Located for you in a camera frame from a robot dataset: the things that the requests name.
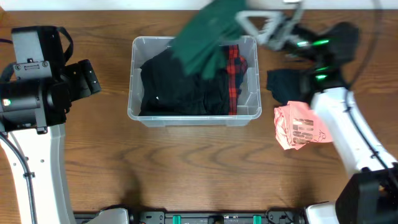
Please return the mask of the red navy plaid garment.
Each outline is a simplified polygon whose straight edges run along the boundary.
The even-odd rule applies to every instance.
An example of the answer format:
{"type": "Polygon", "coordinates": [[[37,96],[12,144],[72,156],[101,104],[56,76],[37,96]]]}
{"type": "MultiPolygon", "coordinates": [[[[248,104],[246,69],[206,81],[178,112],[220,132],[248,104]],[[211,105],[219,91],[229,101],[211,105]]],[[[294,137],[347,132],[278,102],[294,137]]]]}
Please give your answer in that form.
{"type": "Polygon", "coordinates": [[[237,115],[241,84],[248,69],[246,59],[240,54],[239,45],[222,46],[226,57],[226,73],[229,77],[229,115],[237,115]]]}

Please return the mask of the dark green garment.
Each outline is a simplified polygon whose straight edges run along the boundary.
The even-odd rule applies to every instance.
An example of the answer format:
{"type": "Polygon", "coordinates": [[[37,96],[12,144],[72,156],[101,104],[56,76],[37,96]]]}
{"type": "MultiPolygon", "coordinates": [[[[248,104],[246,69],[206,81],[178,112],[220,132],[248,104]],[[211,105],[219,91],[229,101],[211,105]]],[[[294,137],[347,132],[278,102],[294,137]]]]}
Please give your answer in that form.
{"type": "Polygon", "coordinates": [[[245,0],[214,0],[184,26],[171,42],[171,51],[186,76],[199,74],[209,80],[226,67],[220,43],[243,34],[236,15],[245,9],[245,0]]]}

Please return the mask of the black garment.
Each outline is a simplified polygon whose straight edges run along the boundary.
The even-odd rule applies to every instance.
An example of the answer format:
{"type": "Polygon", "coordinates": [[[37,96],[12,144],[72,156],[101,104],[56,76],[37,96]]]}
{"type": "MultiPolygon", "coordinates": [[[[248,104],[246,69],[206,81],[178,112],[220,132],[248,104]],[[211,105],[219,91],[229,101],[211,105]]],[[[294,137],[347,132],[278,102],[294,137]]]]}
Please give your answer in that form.
{"type": "Polygon", "coordinates": [[[144,94],[140,116],[218,116],[229,113],[229,78],[224,69],[205,80],[186,76],[167,49],[141,66],[144,94]]]}

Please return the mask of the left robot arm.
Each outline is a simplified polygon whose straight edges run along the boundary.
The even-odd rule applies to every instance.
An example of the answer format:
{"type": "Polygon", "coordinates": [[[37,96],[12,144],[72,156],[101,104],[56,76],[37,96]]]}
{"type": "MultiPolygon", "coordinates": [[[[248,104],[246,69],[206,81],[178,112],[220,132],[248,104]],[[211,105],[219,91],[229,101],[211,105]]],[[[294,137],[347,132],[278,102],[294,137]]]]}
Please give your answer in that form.
{"type": "Polygon", "coordinates": [[[89,60],[12,63],[1,75],[1,147],[22,223],[75,223],[65,173],[72,102],[100,92],[89,60]]]}

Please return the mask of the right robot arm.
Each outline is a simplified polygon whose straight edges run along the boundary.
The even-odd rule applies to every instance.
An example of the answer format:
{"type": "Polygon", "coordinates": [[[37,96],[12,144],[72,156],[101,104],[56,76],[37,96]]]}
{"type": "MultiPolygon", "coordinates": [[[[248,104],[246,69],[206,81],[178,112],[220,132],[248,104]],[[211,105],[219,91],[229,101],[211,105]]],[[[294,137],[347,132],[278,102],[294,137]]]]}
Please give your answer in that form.
{"type": "Polygon", "coordinates": [[[359,29],[340,22],[316,34],[280,11],[241,11],[236,20],[261,45],[309,59],[315,66],[300,77],[300,91],[325,123],[349,175],[335,202],[305,209],[304,223],[396,223],[397,160],[379,142],[363,118],[350,85],[341,74],[354,59],[359,29]]]}

